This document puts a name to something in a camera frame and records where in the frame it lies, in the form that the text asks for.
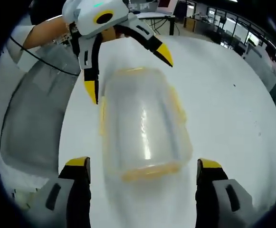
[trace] desk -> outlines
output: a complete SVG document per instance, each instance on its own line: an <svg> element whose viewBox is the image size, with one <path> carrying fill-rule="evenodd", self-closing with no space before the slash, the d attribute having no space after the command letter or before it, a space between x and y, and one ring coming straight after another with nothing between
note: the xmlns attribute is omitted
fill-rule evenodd
<svg viewBox="0 0 276 228"><path fill-rule="evenodd" d="M137 18L139 19L167 19L170 22L170 35L174 35L174 28L175 28L175 16L158 13L158 12L142 12L136 14Z"/></svg>
<svg viewBox="0 0 276 228"><path fill-rule="evenodd" d="M160 69L186 110L192 159L174 179L170 176L161 188L155 186L155 205L142 198L134 208L115 209L103 173L99 106L92 104L80 75L63 121L58 169L72 158L91 157L91 227L121 228L122 219L131 216L130 221L137 224L127 227L194 228L200 157L218 161L228 177L249 192L256 209L269 207L276 194L276 108L265 86L232 50L195 38L159 38L171 51L173 68L132 38L104 43L99 53L99 91L103 93L105 81L118 69ZM129 190L124 191L120 194L128 202Z"/></svg>

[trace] window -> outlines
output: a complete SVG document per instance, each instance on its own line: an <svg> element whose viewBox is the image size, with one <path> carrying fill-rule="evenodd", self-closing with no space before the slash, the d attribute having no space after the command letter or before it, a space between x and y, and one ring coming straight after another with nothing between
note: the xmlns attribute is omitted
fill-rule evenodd
<svg viewBox="0 0 276 228"><path fill-rule="evenodd" d="M259 44L259 38L251 32L248 32L246 43L248 42L248 40L252 41L255 46Z"/></svg>
<svg viewBox="0 0 276 228"><path fill-rule="evenodd" d="M236 21L237 21L237 16L227 13L227 20L223 26L223 30L225 31L225 33L229 34L230 36L233 35Z"/></svg>
<svg viewBox="0 0 276 228"><path fill-rule="evenodd" d="M221 10L216 11L214 24L217 25L219 28L223 27L223 24L220 23L220 20L221 20L221 18L225 17L225 14L226 13L224 11L221 11Z"/></svg>
<svg viewBox="0 0 276 228"><path fill-rule="evenodd" d="M209 8L209 11L208 11L208 21L209 21L209 23L214 23L215 11L216 10L214 8Z"/></svg>
<svg viewBox="0 0 276 228"><path fill-rule="evenodd" d="M187 11L186 11L186 17L193 17L194 13L195 13L195 7L196 4L194 2L191 1L187 1Z"/></svg>
<svg viewBox="0 0 276 228"><path fill-rule="evenodd" d="M242 43L245 43L247 34L248 34L247 28L243 24L238 22L235 28L234 37L239 41L241 41Z"/></svg>
<svg viewBox="0 0 276 228"><path fill-rule="evenodd" d="M264 32L259 28L255 30L255 26L253 24L249 28L249 32L252 33L253 36L255 36L258 39L258 45L262 46L264 40Z"/></svg>

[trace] plastic container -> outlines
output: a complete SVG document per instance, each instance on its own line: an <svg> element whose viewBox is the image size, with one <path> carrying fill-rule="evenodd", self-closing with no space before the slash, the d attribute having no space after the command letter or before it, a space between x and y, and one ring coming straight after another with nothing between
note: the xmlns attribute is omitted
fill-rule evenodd
<svg viewBox="0 0 276 228"><path fill-rule="evenodd" d="M101 101L105 173L123 181L176 173L192 154L186 115L161 71L114 74Z"/></svg>

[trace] computer monitor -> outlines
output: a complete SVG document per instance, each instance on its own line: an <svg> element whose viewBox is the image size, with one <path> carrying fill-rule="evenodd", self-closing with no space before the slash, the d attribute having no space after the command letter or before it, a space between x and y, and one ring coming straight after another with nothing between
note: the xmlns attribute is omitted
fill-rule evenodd
<svg viewBox="0 0 276 228"><path fill-rule="evenodd" d="M172 15L174 14L178 0L159 0L156 12Z"/></svg>

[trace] white robotic hand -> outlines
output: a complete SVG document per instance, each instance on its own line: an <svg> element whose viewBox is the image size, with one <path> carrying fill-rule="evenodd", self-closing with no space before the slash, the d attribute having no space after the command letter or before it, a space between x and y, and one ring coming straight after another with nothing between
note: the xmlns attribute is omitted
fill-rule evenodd
<svg viewBox="0 0 276 228"><path fill-rule="evenodd" d="M80 10L77 8L82 0L66 0L64 3L62 14L66 23L77 22Z"/></svg>

